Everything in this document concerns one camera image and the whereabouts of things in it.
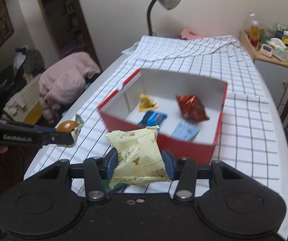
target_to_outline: checkered tablecloth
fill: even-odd
[[[45,146],[45,155],[30,175],[58,159],[81,163],[92,156],[104,156],[111,147],[105,138],[107,131],[96,107],[137,68],[185,72],[227,81],[229,86],[224,105],[223,126],[213,159],[223,160],[280,193],[279,150],[268,106],[269,99],[264,96],[250,56],[232,36],[193,41],[142,37],[136,51],[78,111],[86,123],[76,146]],[[79,191],[83,183],[83,179],[74,179],[72,189]],[[176,185],[177,182],[161,182],[128,186],[124,192],[169,192],[172,195]],[[208,180],[197,180],[195,195],[202,195],[208,188]]]

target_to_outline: yellow snack package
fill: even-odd
[[[156,143],[159,126],[133,131],[115,130],[106,138],[118,152],[118,166],[109,184],[144,185],[154,182],[171,182]]]
[[[158,108],[158,104],[145,94],[141,94],[141,102],[139,103],[138,111],[149,111]]]

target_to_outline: light blue package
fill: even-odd
[[[171,137],[178,140],[188,141],[193,139],[199,131],[200,128],[198,126],[194,126],[187,121],[181,121],[173,131]]]

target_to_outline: metal screw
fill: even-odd
[[[104,193],[99,190],[93,190],[88,193],[88,196],[91,199],[101,199],[104,196]]]
[[[134,200],[127,200],[126,203],[129,205],[135,205],[136,204],[136,202]]]
[[[193,194],[188,190],[180,190],[176,192],[176,195],[181,199],[187,199],[190,198]]]
[[[145,202],[145,199],[138,198],[138,199],[136,199],[136,202],[137,202],[137,203],[144,203],[144,202]]]

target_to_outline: pink blanket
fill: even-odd
[[[85,78],[100,73],[88,53],[73,53],[49,67],[39,80],[39,104],[44,118],[53,123],[62,105],[73,103],[85,90]]]

